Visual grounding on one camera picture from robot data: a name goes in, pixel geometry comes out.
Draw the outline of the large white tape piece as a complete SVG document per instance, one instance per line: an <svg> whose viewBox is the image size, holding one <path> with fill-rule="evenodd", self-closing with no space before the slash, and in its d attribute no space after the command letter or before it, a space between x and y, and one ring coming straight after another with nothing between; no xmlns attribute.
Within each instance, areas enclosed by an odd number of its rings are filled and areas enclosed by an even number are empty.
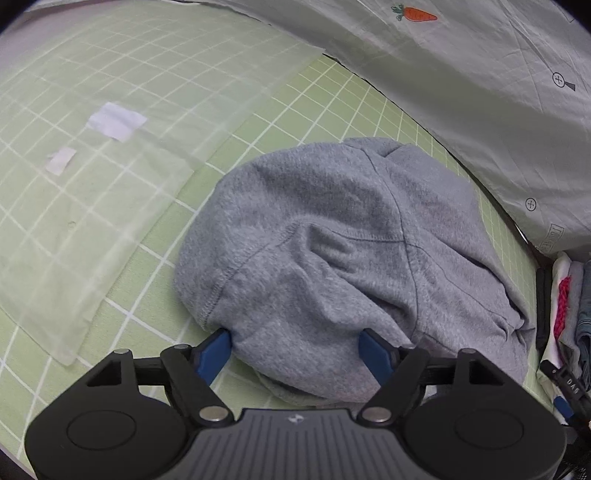
<svg viewBox="0 0 591 480"><path fill-rule="evenodd" d="M89 117L86 127L124 143L146 122L147 118L140 113L107 102Z"/></svg>

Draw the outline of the grey carrot print sheet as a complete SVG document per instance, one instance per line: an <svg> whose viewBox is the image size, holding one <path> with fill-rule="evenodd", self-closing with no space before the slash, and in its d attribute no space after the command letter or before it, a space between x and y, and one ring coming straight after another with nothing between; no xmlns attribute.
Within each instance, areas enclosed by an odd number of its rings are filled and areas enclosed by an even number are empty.
<svg viewBox="0 0 591 480"><path fill-rule="evenodd" d="M590 255L590 5L235 1L321 47L463 162L540 252Z"/></svg>

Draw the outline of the grey zip hoodie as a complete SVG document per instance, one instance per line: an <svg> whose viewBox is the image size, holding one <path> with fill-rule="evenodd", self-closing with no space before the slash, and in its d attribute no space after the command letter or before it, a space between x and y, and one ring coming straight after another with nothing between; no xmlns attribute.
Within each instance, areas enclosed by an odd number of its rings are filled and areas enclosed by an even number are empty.
<svg viewBox="0 0 591 480"><path fill-rule="evenodd" d="M505 273L471 183L413 145L355 138L233 169L186 233L174 289L205 330L294 405L362 404L378 383L363 329L516 381L535 321Z"/></svg>

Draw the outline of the black folded garment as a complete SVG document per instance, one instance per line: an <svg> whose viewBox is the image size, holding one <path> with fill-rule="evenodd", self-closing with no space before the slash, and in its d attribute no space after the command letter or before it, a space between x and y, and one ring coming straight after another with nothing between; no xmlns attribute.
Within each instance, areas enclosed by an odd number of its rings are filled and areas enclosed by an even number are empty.
<svg viewBox="0 0 591 480"><path fill-rule="evenodd" d="M550 336L552 270L539 268L536 271L537 330L536 349L543 354Z"/></svg>

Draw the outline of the folded grey garment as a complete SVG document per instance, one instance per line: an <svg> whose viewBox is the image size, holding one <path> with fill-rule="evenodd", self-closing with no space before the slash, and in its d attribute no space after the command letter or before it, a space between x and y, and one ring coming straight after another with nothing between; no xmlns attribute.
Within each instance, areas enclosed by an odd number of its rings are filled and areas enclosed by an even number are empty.
<svg viewBox="0 0 591 480"><path fill-rule="evenodd" d="M586 391L590 389L590 367L581 369L580 349L576 343L575 333L583 281L583 266L585 263L574 261L571 264L571 277L568 314L565 329L559 338L559 348L565 365L571 373L583 384Z"/></svg>

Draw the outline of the folded blue jeans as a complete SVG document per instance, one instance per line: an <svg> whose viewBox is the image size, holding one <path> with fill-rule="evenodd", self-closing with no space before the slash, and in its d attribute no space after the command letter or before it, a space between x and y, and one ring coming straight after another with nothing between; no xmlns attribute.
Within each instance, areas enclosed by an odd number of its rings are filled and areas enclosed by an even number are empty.
<svg viewBox="0 0 591 480"><path fill-rule="evenodd" d="M583 281L579 302L575 339L580 349L581 369L590 367L590 307L591 307L591 265L583 266Z"/></svg>

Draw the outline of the white folded garment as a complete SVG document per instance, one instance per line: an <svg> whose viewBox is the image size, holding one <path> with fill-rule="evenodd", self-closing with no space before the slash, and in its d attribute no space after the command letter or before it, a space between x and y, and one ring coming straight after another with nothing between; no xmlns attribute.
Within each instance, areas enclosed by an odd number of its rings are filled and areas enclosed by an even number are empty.
<svg viewBox="0 0 591 480"><path fill-rule="evenodd" d="M560 252L552 267L551 276L551 290L550 290L550 310L549 310L549 338L546 343L546 347L541 356L540 363L549 361L557 367L563 365L561 354L558 347L557 337L561 332L561 324L563 320L560 320L561 307L566 304L566 300L562 300L561 294L561 283L569 277L569 270L572 261L570 257ZM542 366L539 366L537 372L538 382L541 385L544 393L548 399L553 402L556 397L561 396L561 392L558 387L542 372Z"/></svg>

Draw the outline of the small white tape piece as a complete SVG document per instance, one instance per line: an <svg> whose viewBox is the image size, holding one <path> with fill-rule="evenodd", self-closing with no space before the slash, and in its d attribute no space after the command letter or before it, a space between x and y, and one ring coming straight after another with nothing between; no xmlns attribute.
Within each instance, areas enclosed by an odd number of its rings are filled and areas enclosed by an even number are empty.
<svg viewBox="0 0 591 480"><path fill-rule="evenodd" d="M47 157L45 170L54 176L61 176L76 153L77 151L70 147L60 148Z"/></svg>

